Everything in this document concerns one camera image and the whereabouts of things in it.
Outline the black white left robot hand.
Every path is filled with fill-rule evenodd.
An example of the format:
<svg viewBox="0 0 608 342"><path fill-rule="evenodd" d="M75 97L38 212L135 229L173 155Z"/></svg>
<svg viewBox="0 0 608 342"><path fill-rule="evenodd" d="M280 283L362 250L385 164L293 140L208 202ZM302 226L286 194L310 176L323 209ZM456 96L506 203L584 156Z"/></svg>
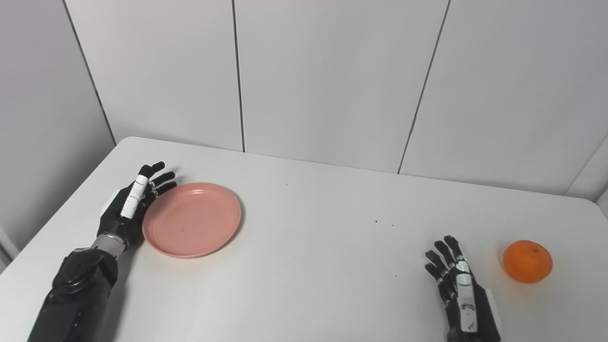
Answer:
<svg viewBox="0 0 608 342"><path fill-rule="evenodd" d="M95 245L122 252L143 237L143 217L162 194L177 186L175 171L163 172L165 163L143 165L135 180L119 189L100 217Z"/></svg>

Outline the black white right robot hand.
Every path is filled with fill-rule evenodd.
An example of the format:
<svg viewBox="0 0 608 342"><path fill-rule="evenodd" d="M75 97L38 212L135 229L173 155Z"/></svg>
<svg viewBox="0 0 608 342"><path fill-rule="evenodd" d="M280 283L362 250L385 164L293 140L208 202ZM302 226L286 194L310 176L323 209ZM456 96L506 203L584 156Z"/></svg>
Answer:
<svg viewBox="0 0 608 342"><path fill-rule="evenodd" d="M463 255L459 242L451 235L434 242L425 253L424 268L437 284L445 306L448 342L500 342L499 321L491 292L480 286Z"/></svg>

